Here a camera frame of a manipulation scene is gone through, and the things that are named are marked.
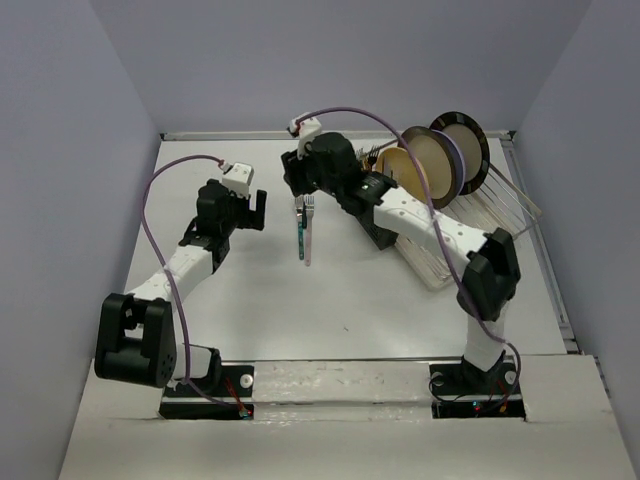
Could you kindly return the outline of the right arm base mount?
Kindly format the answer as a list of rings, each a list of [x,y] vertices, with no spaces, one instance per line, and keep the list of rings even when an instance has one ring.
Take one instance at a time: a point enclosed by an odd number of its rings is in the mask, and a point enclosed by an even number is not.
[[[497,377],[488,383],[473,385],[462,376],[460,363],[436,363],[429,366],[428,389],[435,419],[526,419],[521,389],[514,387],[516,367],[503,364]]]

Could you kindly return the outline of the silver fork pink handle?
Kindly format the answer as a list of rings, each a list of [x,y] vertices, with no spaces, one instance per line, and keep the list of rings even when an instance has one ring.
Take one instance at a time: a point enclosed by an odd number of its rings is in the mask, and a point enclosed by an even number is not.
[[[304,207],[306,215],[304,263],[307,267],[310,267],[312,263],[312,234],[315,214],[315,200],[313,195],[306,195],[304,197]]]

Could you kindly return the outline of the black handled fork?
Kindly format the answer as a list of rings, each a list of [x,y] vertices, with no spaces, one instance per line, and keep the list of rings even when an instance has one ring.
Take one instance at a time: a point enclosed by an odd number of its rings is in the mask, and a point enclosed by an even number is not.
[[[379,157],[379,152],[380,152],[380,147],[375,146],[375,147],[372,147],[368,151],[368,153],[365,155],[365,158],[363,160],[363,166],[367,171],[375,170],[375,165]]]

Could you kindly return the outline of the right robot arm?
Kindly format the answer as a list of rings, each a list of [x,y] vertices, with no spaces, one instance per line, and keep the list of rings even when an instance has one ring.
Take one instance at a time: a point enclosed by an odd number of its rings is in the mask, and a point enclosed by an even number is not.
[[[306,146],[282,154],[281,162],[293,195],[322,191],[370,228],[443,254],[458,285],[457,302],[468,315],[460,379],[473,392],[491,386],[507,345],[502,310],[521,278],[511,234],[459,223],[390,177],[362,170],[351,142],[336,132],[320,134]]]

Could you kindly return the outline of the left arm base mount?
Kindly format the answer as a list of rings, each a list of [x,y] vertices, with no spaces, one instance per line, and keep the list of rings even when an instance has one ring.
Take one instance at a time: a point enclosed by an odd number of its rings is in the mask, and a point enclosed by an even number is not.
[[[210,379],[193,379],[202,391],[177,382],[163,390],[158,414],[165,420],[244,421],[254,419],[252,364],[222,364],[217,384]]]

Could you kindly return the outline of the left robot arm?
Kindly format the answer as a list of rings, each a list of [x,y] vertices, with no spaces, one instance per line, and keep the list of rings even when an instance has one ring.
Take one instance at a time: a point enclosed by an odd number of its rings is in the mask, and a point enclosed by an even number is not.
[[[196,215],[171,257],[161,257],[160,269],[141,285],[103,301],[94,357],[98,377],[154,388],[187,381],[201,395],[219,388],[216,365],[193,363],[183,301],[219,270],[234,231],[264,229],[267,198],[264,190],[244,196],[217,180],[199,189]]]

